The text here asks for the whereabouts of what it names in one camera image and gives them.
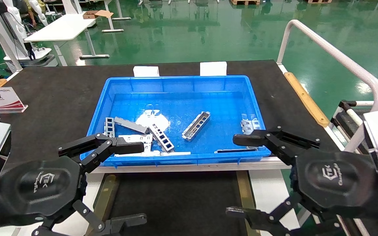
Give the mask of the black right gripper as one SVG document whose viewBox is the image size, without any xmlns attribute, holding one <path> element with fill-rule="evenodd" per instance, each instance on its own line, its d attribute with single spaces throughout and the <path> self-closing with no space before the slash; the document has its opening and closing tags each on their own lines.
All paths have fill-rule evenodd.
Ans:
<svg viewBox="0 0 378 236">
<path fill-rule="evenodd" d="M 245 219 L 253 230 L 269 232 L 272 236 L 334 236 L 340 232 L 337 220 L 327 220 L 314 227 L 289 230 L 280 220 L 294 208 L 302 205 L 313 213 L 327 212 L 345 218 L 378 218 L 375 184 L 378 172 L 369 156 L 347 151 L 317 150 L 320 139 L 298 136 L 277 127 L 254 130 L 251 134 L 235 134 L 237 146 L 265 146 L 287 166 L 293 166 L 291 194 L 271 213 L 240 207 L 227 207 L 227 216 Z M 307 149 L 296 155 L 287 144 Z"/>
</svg>

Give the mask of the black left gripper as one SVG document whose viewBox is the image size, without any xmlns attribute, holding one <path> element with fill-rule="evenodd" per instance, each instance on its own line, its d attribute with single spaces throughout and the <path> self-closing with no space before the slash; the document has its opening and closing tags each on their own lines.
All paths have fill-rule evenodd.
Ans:
<svg viewBox="0 0 378 236">
<path fill-rule="evenodd" d="M 91 152 L 78 163 L 73 157 Z M 147 222 L 144 213 L 100 220 L 82 200 L 86 176 L 113 154 L 144 151 L 142 142 L 102 133 L 74 140 L 58 148 L 59 158 L 20 164 L 0 174 L 0 226 L 26 226 L 43 221 L 32 236 L 64 236 L 55 224 L 78 214 L 89 223 L 93 236 L 121 236 L 127 227 Z"/>
</svg>

